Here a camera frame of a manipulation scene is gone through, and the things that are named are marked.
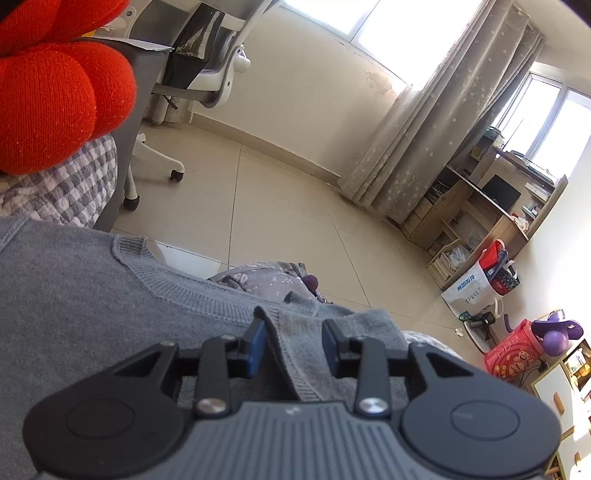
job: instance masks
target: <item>window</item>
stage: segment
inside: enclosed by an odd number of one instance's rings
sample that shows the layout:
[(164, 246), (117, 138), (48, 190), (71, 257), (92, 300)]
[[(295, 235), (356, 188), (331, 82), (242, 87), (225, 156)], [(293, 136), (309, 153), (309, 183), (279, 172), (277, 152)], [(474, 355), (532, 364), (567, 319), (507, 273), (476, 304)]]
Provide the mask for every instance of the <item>window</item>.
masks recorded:
[(390, 70), (402, 88), (421, 89), (462, 35), (480, 0), (286, 0)]
[(495, 120), (505, 150), (553, 177), (570, 176), (591, 136), (591, 99), (530, 74)]

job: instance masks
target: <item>metal screw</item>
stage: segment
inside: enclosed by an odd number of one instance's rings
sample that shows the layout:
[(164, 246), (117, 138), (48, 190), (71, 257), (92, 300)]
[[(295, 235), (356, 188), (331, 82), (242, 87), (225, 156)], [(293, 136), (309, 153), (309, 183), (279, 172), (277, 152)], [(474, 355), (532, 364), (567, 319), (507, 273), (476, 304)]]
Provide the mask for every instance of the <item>metal screw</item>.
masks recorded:
[(216, 414), (226, 411), (228, 405), (219, 398), (202, 398), (197, 402), (197, 409), (201, 413)]
[(388, 409), (388, 404), (381, 398), (368, 397), (359, 402), (359, 408), (365, 413), (383, 413)]

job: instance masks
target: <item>baseboard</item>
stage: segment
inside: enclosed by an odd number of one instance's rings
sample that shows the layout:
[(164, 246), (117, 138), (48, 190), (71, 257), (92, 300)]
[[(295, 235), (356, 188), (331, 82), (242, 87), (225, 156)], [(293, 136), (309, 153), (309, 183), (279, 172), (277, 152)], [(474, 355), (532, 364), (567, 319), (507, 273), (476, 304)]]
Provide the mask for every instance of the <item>baseboard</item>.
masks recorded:
[(265, 155), (276, 158), (277, 160), (281, 160), (282, 162), (285, 162), (288, 165), (297, 168), (298, 170), (309, 173), (313, 177), (325, 181), (326, 183), (330, 183), (331, 185), (336, 186), (337, 180), (340, 178), (336, 173), (326, 170), (325, 168), (320, 167), (310, 160), (306, 160), (305, 158), (300, 157), (289, 150), (285, 150), (284, 148), (278, 147), (277, 145), (263, 140), (262, 138), (255, 137), (254, 135), (248, 134), (242, 130), (238, 130), (237, 128), (223, 124), (206, 116), (198, 114), (193, 115), (191, 124), (196, 127), (203, 128), (208, 132), (239, 142), (243, 145), (246, 145), (247, 147), (253, 148), (254, 150), (258, 150)]

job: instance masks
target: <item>chair caster wheel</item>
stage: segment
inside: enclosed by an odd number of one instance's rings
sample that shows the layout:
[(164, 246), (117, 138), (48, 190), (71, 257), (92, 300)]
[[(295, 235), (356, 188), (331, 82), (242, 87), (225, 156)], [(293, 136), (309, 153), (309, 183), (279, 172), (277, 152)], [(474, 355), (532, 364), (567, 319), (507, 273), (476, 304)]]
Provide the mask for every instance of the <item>chair caster wheel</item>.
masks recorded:
[(129, 210), (133, 212), (139, 205), (139, 196), (134, 198), (133, 200), (130, 199), (123, 199), (123, 208), (125, 210)]
[(184, 173), (179, 171), (173, 170), (170, 172), (170, 180), (181, 181), (183, 179)]

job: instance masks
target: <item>white cabinet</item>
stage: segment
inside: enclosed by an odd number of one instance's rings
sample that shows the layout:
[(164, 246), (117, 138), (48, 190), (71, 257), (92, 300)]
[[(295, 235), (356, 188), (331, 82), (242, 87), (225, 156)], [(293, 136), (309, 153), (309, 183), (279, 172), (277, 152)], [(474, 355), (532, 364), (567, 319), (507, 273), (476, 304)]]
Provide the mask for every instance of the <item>white cabinet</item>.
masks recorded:
[(560, 442), (558, 462), (564, 480), (589, 480), (591, 475), (591, 433), (575, 427), (572, 435)]
[(532, 384), (560, 420), (563, 434), (557, 457), (563, 480), (591, 479), (591, 422), (581, 393), (571, 386), (561, 362)]
[(540, 400), (556, 413), (562, 433), (568, 432), (576, 423), (585, 422), (580, 394), (572, 389), (560, 364), (555, 364), (546, 375), (532, 385), (532, 388)]

